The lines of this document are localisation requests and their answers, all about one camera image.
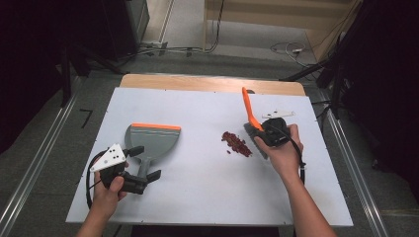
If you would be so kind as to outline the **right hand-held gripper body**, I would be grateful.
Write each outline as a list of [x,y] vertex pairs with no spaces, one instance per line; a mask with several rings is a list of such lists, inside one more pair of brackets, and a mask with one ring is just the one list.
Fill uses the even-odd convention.
[[270,147],[282,146],[290,141],[291,132],[286,121],[277,112],[264,116],[263,140]]

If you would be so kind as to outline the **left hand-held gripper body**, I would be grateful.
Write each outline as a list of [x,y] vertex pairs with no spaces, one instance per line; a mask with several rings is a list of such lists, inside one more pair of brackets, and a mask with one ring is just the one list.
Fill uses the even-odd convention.
[[113,178],[121,176],[125,179],[123,192],[142,195],[146,186],[146,178],[131,175],[126,171],[126,158],[119,144],[113,144],[100,154],[100,158],[90,168],[92,173],[99,172],[100,180],[109,188]]

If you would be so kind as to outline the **grey dustpan with orange edge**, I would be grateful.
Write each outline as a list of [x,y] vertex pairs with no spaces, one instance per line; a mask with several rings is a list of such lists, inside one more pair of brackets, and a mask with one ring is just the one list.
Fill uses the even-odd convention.
[[140,160],[138,176],[145,178],[152,161],[163,157],[176,144],[181,127],[168,124],[134,122],[126,129],[127,149],[143,146],[144,151],[135,155]]

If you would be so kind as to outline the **grey brush with orange handle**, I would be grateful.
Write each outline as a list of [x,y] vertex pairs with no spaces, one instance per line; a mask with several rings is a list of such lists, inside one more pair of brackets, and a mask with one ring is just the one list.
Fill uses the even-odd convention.
[[253,141],[254,144],[256,144],[255,137],[258,136],[261,132],[264,131],[264,128],[262,125],[257,121],[257,119],[253,115],[252,107],[250,98],[247,92],[247,89],[243,87],[241,89],[242,98],[247,114],[248,121],[244,124],[244,128],[246,132],[248,133],[249,137]]

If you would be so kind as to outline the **pile of red beans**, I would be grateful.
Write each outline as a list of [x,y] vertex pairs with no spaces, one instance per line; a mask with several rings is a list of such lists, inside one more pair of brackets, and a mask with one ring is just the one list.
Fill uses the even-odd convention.
[[222,141],[226,141],[227,145],[236,153],[242,154],[245,157],[252,155],[251,150],[245,144],[245,141],[240,139],[235,133],[225,131],[221,136]]

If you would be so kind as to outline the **person's right hand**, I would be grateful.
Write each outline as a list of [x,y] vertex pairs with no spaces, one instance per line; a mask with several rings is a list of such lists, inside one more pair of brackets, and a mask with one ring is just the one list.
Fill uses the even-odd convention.
[[256,144],[268,155],[284,183],[299,180],[298,167],[303,150],[297,125],[293,123],[289,129],[292,140],[280,147],[269,147],[260,137],[255,137]]

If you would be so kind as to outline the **person's left hand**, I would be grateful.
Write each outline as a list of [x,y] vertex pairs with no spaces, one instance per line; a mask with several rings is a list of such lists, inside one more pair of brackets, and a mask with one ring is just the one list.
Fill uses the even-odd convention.
[[122,191],[125,179],[116,176],[113,178],[110,187],[106,188],[100,180],[100,173],[95,172],[94,181],[97,182],[97,185],[94,187],[93,202],[89,214],[110,218],[116,211],[118,203],[127,195],[127,192]]

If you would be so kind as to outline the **white board sheet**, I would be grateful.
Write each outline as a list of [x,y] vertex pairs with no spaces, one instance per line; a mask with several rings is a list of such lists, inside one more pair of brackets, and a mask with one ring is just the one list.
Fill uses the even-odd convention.
[[[181,126],[179,139],[150,172],[161,178],[143,195],[129,194],[119,202],[111,221],[129,224],[262,225],[292,224],[286,189],[243,124],[244,103],[238,93],[116,88],[89,161],[114,143],[126,146],[133,122]],[[249,95],[255,117],[273,111],[293,112],[287,124],[298,125],[303,143],[305,187],[333,226],[352,226],[325,142],[308,97]],[[245,139],[252,156],[230,150],[221,141],[229,131]]]

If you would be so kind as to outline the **black tripod stand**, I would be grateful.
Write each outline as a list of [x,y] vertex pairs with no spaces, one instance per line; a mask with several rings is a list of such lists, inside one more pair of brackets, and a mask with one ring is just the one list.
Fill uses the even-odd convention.
[[77,75],[88,77],[91,71],[91,68],[87,62],[88,58],[93,59],[100,65],[104,66],[106,69],[109,69],[116,74],[127,74],[127,71],[122,71],[116,65],[95,53],[93,50],[78,43],[65,42],[60,49],[60,66],[63,92],[61,102],[62,107],[65,107],[69,103],[72,95],[70,66],[73,66]]
[[324,60],[309,65],[296,74],[283,78],[283,82],[295,82],[310,73],[320,70],[320,75],[315,80],[318,88],[326,88],[332,85],[331,102],[327,107],[335,119],[339,119],[340,91],[344,81],[344,54],[350,44],[350,36],[339,36],[332,53]]

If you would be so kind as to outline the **grey power strip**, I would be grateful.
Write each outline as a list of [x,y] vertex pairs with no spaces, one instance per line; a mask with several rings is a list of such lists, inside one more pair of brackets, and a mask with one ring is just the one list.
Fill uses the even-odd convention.
[[143,41],[140,43],[140,49],[164,49],[167,47],[167,41]]

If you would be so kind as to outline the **wooden shelf unit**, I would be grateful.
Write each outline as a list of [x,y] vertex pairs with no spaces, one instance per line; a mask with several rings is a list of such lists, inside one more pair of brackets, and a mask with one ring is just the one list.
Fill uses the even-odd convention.
[[327,57],[337,38],[352,26],[364,0],[205,0],[202,48],[208,20],[217,11],[227,22],[304,29],[317,60]]

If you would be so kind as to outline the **black cabinet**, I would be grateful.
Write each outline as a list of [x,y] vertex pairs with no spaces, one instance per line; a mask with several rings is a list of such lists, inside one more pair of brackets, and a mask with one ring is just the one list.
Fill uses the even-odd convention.
[[146,0],[101,0],[111,43],[111,59],[137,53],[150,20]]

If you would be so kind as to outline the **metal floor rail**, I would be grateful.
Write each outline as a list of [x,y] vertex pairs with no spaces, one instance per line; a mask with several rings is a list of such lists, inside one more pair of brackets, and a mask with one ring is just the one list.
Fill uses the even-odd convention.
[[338,103],[331,102],[327,112],[328,120],[343,155],[350,177],[374,237],[389,237],[388,231],[377,208],[375,199],[359,168],[355,155],[338,116]]
[[72,82],[71,89],[73,90],[73,93],[66,105],[59,109],[52,125],[49,127],[47,134],[42,140],[41,145],[37,148],[29,168],[24,173],[18,187],[12,192],[5,209],[1,212],[0,237],[8,237],[11,232],[17,217],[25,205],[31,190],[48,159],[57,137],[60,135],[62,128],[74,107],[79,91],[83,87],[85,81],[85,78],[77,76]]

